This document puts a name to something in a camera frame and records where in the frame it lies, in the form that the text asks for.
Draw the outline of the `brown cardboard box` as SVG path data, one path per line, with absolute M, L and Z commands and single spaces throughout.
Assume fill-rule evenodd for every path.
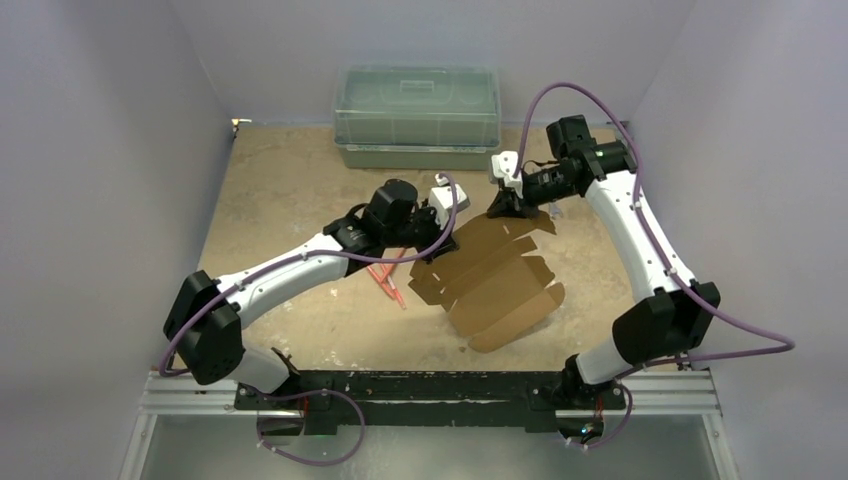
M 439 305 L 468 347 L 490 353 L 515 341 L 557 310 L 565 286 L 537 255 L 532 233 L 554 235 L 547 213 L 532 219 L 478 215 L 456 229 L 458 249 L 416 261 L 408 286 Z

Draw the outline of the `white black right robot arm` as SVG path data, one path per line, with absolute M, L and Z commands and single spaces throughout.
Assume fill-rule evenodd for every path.
M 490 218 L 534 218 L 543 204 L 578 195 L 604 224 L 627 272 L 633 306 L 616 319 L 607 340 L 569 357 L 550 402 L 584 407 L 634 367 L 698 347 L 721 297 L 680 260 L 637 190 L 637 164 L 619 140 L 599 143 L 581 115 L 546 128 L 554 157 L 527 173 L 515 151 L 491 157 L 488 174 L 498 192 Z

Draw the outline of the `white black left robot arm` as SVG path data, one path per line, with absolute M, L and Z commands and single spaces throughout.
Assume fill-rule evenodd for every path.
M 289 407 L 297 399 L 298 371 L 283 354 L 247 345 L 244 330 L 314 287 L 389 264 L 389 249 L 414 250 L 412 262 L 456 250 L 452 230 L 469 204 L 447 173 L 437 175 L 426 199 L 411 183 L 389 179 L 369 201 L 286 253 L 217 278 L 204 270 L 188 275 L 163 325 L 168 345 L 159 373 L 189 374 L 200 385 L 234 380 L 272 408 Z

